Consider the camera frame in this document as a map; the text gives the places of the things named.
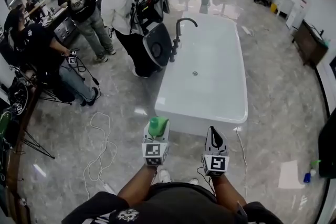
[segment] black shoe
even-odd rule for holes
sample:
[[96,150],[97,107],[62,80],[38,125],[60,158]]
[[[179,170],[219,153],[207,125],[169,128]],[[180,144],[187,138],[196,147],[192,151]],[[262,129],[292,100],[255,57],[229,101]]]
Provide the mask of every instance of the black shoe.
[[97,98],[97,96],[98,96],[98,89],[96,88],[96,87],[92,87],[93,88],[93,90],[94,90],[94,98],[93,98],[93,100],[92,101],[90,101],[90,102],[88,102],[88,106],[93,106],[93,104],[95,103],[95,101],[96,101],[96,98]]

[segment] yellow bin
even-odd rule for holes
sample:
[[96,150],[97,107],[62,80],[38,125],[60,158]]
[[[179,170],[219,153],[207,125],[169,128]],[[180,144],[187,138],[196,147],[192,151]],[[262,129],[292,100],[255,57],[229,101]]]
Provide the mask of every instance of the yellow bin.
[[275,13],[275,11],[277,10],[277,8],[278,8],[277,4],[272,3],[272,5],[271,5],[271,12]]

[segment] white cable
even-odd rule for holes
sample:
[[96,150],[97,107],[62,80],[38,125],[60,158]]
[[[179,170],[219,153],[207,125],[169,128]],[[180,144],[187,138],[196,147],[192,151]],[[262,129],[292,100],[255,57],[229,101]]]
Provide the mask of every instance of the white cable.
[[[108,134],[107,136],[106,136],[105,131],[104,131],[102,128],[92,125],[92,120],[93,120],[93,118],[94,118],[97,114],[101,114],[101,115],[103,115],[103,116],[106,116],[106,117],[109,119],[109,134]],[[117,145],[114,144],[114,143],[112,143],[112,142],[110,142],[110,141],[108,141],[108,139],[109,139],[109,137],[110,137],[110,134],[111,134],[111,119],[110,119],[110,117],[109,117],[108,115],[105,115],[105,114],[103,114],[103,113],[101,113],[101,112],[96,112],[96,113],[93,115],[93,117],[91,118],[90,125],[91,125],[93,128],[95,128],[95,129],[99,129],[99,130],[103,131],[103,134],[104,134],[104,140],[102,141],[102,144],[100,145],[100,154],[99,154],[99,156],[98,156],[96,159],[90,161],[90,162],[88,163],[87,167],[84,169],[84,172],[83,172],[84,184],[85,184],[85,190],[86,190],[86,192],[87,192],[87,194],[88,194],[88,199],[90,199],[90,193],[89,193],[88,188],[87,188],[87,186],[86,186],[85,171],[86,171],[86,170],[89,171],[89,178],[90,178],[91,181],[93,181],[93,182],[97,182],[97,181],[102,182],[101,179],[100,179],[102,172],[103,172],[105,169],[109,168],[109,167],[112,165],[112,163],[113,163],[113,161],[114,161],[114,158],[115,158],[115,156],[117,155],[117,152],[118,152],[118,147],[117,147]],[[101,156],[102,156],[102,155],[104,154],[104,152],[106,151],[106,149],[107,149],[107,144],[108,144],[108,143],[110,143],[110,144],[112,144],[113,146],[116,147],[116,149],[115,149],[115,152],[116,152],[116,153],[115,153],[114,156],[112,157],[112,160],[111,160],[110,164],[109,164],[108,166],[106,166],[106,167],[103,168],[103,167],[102,167],[102,164],[101,164]],[[90,167],[91,167],[92,164],[94,164],[94,163],[97,162],[98,160],[99,160],[99,164],[100,164],[100,170],[99,170],[97,179],[92,179],[92,177],[91,177],[91,175],[90,175]]]
[[244,158],[244,162],[245,162],[245,165],[246,165],[246,169],[245,169],[245,201],[246,201],[246,198],[247,198],[247,162],[246,162],[246,158],[245,158],[245,150],[244,150],[244,147],[243,147],[243,143],[241,141],[240,135],[238,134],[238,128],[236,128],[236,133],[238,135],[240,145],[242,146],[243,158]]

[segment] gray marble floor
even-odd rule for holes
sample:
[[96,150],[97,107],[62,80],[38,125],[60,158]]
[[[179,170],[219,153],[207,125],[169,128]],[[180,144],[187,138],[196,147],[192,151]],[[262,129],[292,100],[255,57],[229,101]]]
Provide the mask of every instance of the gray marble floor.
[[[237,23],[242,45],[248,91],[249,115],[240,135],[248,164],[247,200],[260,201],[284,223],[313,223],[319,210],[325,181],[316,175],[303,185],[309,163],[318,157],[317,139],[326,117],[316,75],[304,67],[283,18],[252,0],[170,0],[171,13],[165,17],[170,34],[185,10],[226,16]],[[252,29],[254,36],[241,28]],[[30,148],[21,157],[19,192],[28,201],[33,222],[53,224],[87,199],[83,171],[97,158],[103,134],[90,126],[96,112],[111,117],[110,141],[118,153],[102,180],[115,191],[143,164],[142,130],[155,115],[154,104],[164,72],[149,79],[135,77],[132,61],[120,43],[107,63],[94,65],[92,51],[83,37],[73,47],[100,81],[102,96],[96,104],[80,107],[40,101],[28,130],[55,155],[52,160]],[[97,115],[93,124],[108,130],[107,119]],[[235,132],[226,133],[229,140],[228,178],[245,195],[245,164]],[[172,132],[171,152],[164,167],[175,181],[198,178],[204,147],[201,137]],[[115,153],[109,146],[103,155],[106,165]],[[42,175],[33,166],[38,165]],[[97,177],[99,165],[92,166]],[[104,190],[102,183],[88,180],[90,195]]]

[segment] gray pants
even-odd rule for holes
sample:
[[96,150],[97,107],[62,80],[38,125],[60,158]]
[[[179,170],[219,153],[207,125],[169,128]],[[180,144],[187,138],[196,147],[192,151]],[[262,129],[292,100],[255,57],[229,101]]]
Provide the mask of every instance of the gray pants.
[[71,68],[68,61],[65,59],[59,67],[59,75],[65,83],[68,90],[73,93],[76,99],[82,103],[84,100],[90,102],[95,97],[93,88],[87,86],[81,76]]
[[97,57],[102,58],[105,54],[105,50],[107,52],[113,50],[113,45],[111,38],[105,31],[99,10],[96,8],[94,11],[95,12],[84,22],[80,23],[75,21],[75,24]]

